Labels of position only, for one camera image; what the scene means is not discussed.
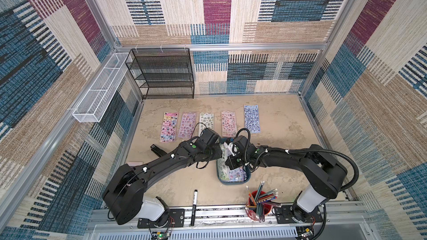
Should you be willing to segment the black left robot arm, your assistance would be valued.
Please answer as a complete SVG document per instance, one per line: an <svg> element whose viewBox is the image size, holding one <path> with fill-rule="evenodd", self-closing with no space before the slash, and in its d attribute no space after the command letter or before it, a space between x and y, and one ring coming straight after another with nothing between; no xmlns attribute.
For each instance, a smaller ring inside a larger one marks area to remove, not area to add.
<svg viewBox="0 0 427 240"><path fill-rule="evenodd" d="M130 222L143 204L144 193L171 173L198 162L222 157L221 137L210 128L201 136L181 142L170 153L139 166L120 166L103 192L102 199L119 225Z"/></svg>

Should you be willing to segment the blue penguin sticker sheet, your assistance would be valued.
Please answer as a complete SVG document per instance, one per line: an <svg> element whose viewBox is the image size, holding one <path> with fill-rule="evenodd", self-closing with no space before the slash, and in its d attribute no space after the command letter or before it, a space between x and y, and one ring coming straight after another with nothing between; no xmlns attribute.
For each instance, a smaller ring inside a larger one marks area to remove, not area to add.
<svg viewBox="0 0 427 240"><path fill-rule="evenodd" d="M260 133L259 106L244 106L245 127L251 133Z"/></svg>

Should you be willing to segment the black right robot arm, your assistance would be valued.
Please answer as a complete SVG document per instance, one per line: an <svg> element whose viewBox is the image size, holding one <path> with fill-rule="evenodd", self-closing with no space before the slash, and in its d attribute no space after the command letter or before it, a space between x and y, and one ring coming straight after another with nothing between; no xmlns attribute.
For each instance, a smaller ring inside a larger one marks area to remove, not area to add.
<svg viewBox="0 0 427 240"><path fill-rule="evenodd" d="M270 146L255 146L244 136L231 142L232 155L225 165L234 170L248 166L251 170L258 167L281 167L302 172L309 185L292 204L292 218L296 222L306 222L316 207L328 200L335 199L339 192L348 188L344 184L347 168L335 157L340 152L325 150L313 144L301 150L286 150Z"/></svg>

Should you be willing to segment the pink bonbon sticker sheet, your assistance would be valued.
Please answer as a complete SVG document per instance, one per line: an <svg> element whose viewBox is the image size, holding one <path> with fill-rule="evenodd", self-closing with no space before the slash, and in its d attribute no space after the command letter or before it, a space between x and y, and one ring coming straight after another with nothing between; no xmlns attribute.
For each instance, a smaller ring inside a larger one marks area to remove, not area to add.
<svg viewBox="0 0 427 240"><path fill-rule="evenodd" d="M221 128L223 137L234 137L237 134L237 122L235 112L221 112Z"/></svg>

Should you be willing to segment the pink cat sticker sheet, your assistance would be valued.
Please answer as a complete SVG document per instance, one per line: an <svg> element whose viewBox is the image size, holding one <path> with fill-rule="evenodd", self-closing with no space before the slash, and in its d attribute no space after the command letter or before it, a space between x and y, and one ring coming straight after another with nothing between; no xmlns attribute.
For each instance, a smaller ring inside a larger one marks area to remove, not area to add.
<svg viewBox="0 0 427 240"><path fill-rule="evenodd" d="M179 113L165 112L162 121L160 142L169 143L176 140L176 125L178 120Z"/></svg>

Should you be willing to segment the purple sticker sheet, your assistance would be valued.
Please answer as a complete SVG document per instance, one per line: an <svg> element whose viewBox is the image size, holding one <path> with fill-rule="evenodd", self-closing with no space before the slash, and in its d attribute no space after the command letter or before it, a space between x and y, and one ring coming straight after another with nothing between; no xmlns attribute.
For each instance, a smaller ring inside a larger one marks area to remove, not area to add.
<svg viewBox="0 0 427 240"><path fill-rule="evenodd" d="M193 135L196 126L196 112L184 112L182 114L178 138L189 139Z"/></svg>

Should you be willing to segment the green dinosaur sticker sheet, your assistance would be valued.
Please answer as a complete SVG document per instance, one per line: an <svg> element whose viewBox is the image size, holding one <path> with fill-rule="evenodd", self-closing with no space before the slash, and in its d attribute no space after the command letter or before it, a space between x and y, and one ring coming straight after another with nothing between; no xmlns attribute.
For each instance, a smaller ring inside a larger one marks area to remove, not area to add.
<svg viewBox="0 0 427 240"><path fill-rule="evenodd" d="M199 116L199 135L205 128L214 129L214 114L213 113L200 113Z"/></svg>

